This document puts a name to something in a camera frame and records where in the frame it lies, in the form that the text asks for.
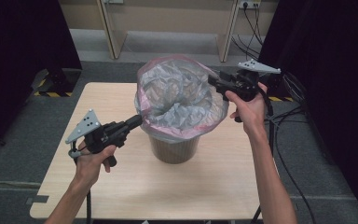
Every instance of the pink plastic bag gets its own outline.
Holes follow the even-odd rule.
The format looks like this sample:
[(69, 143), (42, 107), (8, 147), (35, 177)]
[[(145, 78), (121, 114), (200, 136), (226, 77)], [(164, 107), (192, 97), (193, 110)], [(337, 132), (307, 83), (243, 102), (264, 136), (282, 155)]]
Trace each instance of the pink plastic bag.
[(135, 107), (141, 128), (167, 143), (179, 143), (212, 131), (227, 115), (223, 101), (208, 76), (210, 68), (172, 55), (156, 58), (138, 71)]

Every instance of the wall outlet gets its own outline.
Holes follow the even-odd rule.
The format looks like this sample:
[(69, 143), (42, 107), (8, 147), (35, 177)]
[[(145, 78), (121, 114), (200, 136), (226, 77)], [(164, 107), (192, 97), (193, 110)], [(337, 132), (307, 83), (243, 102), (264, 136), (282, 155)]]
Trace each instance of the wall outlet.
[(248, 7), (246, 9), (252, 9), (260, 7), (261, 0), (254, 0), (254, 1), (240, 1), (240, 8), (243, 8), (243, 3), (247, 3)]

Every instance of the table top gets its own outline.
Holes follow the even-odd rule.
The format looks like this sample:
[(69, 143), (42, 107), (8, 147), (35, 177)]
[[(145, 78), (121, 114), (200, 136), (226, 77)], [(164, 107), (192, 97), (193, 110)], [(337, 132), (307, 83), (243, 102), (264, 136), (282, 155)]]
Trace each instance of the table top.
[[(46, 203), (34, 203), (35, 218), (50, 215), (75, 175), (65, 139), (94, 109), (101, 124), (136, 115), (135, 83), (89, 83), (85, 86), (57, 152), (37, 193)], [(230, 104), (228, 114), (235, 110)], [(136, 128), (118, 148), (117, 166), (103, 168), (91, 189), (93, 218), (131, 220), (249, 219), (259, 205), (255, 168), (242, 125), (227, 117), (200, 137), (196, 154), (180, 164), (158, 160), (148, 135)], [(86, 217), (86, 200), (77, 217)]]

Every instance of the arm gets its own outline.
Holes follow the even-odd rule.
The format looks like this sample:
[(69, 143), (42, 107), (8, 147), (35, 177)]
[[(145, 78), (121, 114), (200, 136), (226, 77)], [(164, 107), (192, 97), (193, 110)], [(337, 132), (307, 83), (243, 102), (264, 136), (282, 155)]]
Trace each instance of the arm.
[(77, 158), (76, 174), (68, 190), (63, 194), (54, 211), (45, 223), (72, 223), (92, 185), (97, 180), (103, 163), (105, 171), (110, 172), (108, 157), (113, 156), (115, 146), (106, 147), (98, 154), (89, 154)]
[(264, 223), (296, 223), (296, 213), (292, 201), (278, 176), (264, 128), (265, 106), (261, 94), (254, 100), (244, 102), (232, 91), (226, 92), (229, 101), (237, 106), (232, 119), (241, 117), (243, 129), (249, 136), (252, 147), (257, 191)]

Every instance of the bucket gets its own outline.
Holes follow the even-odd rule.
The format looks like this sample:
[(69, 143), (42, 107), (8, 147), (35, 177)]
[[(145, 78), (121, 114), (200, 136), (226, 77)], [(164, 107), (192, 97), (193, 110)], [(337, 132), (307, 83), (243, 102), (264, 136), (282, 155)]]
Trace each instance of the bucket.
[(149, 135), (153, 154), (161, 161), (169, 164), (179, 164), (190, 160), (197, 150), (200, 137), (195, 137), (180, 143), (166, 143)]

